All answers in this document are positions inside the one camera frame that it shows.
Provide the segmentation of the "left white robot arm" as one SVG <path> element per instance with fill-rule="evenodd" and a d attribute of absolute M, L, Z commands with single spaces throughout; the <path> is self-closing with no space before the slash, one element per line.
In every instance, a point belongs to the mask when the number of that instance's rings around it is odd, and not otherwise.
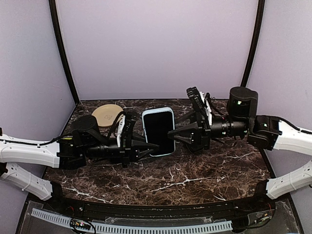
<path fill-rule="evenodd" d="M 20 163 L 43 165 L 51 168 L 74 170 L 84 167 L 87 160 L 94 162 L 110 160 L 127 167 L 129 163 L 159 149 L 134 133 L 135 114 L 123 114 L 118 125 L 117 137 L 100 133 L 97 119 L 82 116 L 72 123 L 70 134 L 51 141 L 17 139 L 0 135 L 0 178 L 47 201 L 63 213 L 69 202 L 63 198 L 62 187 L 54 181 L 44 180 L 20 167 Z"/>

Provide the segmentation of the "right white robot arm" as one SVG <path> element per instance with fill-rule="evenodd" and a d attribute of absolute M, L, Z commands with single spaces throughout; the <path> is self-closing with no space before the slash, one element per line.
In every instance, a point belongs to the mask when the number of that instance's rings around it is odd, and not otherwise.
<path fill-rule="evenodd" d="M 257 115 L 258 93 L 246 87 L 230 89 L 227 115 L 218 112 L 210 94 L 187 89 L 192 111 L 178 118 L 176 123 L 189 120 L 188 125 L 168 133 L 170 139 L 184 143 L 194 153 L 209 149 L 212 139 L 224 137 L 246 138 L 247 143 L 266 150 L 287 150 L 306 155 L 312 153 L 312 132 L 299 128 L 275 116 Z"/>

